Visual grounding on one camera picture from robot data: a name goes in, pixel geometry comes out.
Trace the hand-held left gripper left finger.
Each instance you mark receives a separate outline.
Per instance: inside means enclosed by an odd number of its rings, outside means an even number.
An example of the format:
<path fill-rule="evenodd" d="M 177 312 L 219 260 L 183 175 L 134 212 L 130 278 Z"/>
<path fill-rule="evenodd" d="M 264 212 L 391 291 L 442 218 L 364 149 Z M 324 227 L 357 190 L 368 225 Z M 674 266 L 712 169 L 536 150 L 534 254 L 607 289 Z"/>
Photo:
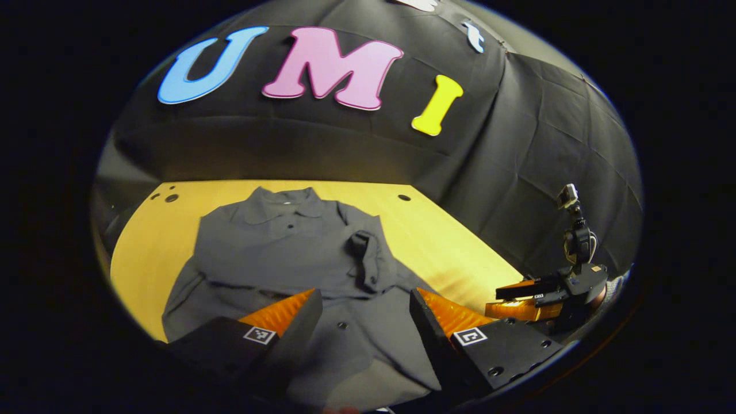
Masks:
<path fill-rule="evenodd" d="M 322 314 L 320 289 L 308 289 L 239 319 L 213 318 L 167 351 L 249 396 L 282 400 Z"/>

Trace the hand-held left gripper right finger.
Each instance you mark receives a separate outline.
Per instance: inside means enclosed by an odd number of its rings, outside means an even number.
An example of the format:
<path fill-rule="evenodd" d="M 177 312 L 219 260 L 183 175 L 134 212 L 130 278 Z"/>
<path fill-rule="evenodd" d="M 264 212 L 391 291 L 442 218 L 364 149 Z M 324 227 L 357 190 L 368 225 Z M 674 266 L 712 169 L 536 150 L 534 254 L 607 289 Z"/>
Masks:
<path fill-rule="evenodd" d="M 563 346 L 513 317 L 492 318 L 416 288 L 409 311 L 442 393 L 480 398 L 520 382 Z"/>

